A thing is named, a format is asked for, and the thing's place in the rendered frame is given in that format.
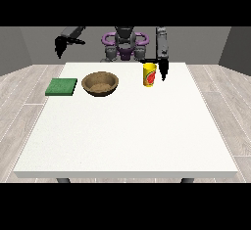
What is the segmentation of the brown wooden bowl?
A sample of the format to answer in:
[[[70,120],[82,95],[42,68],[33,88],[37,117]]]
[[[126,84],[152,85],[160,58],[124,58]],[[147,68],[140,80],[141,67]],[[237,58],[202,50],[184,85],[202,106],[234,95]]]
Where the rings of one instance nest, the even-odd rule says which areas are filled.
[[[92,72],[81,81],[83,89],[94,97],[106,97],[112,94],[118,85],[119,79],[106,71]]]

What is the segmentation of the green square pad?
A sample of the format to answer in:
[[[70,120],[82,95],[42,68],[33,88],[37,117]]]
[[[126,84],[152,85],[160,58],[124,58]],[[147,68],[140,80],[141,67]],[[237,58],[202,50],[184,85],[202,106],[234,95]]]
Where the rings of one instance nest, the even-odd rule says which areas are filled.
[[[76,78],[53,78],[46,91],[46,96],[72,96],[77,84]]]

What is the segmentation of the yellow cup with melon print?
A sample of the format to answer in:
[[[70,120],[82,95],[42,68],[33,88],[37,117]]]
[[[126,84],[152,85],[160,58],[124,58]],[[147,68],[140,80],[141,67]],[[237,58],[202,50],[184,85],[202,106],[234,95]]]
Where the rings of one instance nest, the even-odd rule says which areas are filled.
[[[153,63],[145,63],[143,65],[143,85],[152,87],[155,81],[157,66]]]

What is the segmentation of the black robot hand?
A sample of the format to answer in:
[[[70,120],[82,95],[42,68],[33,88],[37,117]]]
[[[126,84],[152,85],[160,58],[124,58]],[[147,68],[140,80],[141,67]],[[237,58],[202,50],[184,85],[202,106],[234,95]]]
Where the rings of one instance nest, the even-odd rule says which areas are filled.
[[[58,58],[61,58],[68,45],[80,44],[84,45],[85,42],[77,38],[71,38],[66,36],[58,36],[55,39],[55,52]]]
[[[144,60],[140,60],[140,63],[142,63],[142,64],[147,64],[147,63],[158,64],[159,71],[162,76],[162,80],[166,79],[166,76],[167,76],[168,70],[169,70],[169,60],[168,59],[161,59],[161,58],[159,58],[159,59],[144,59]]]

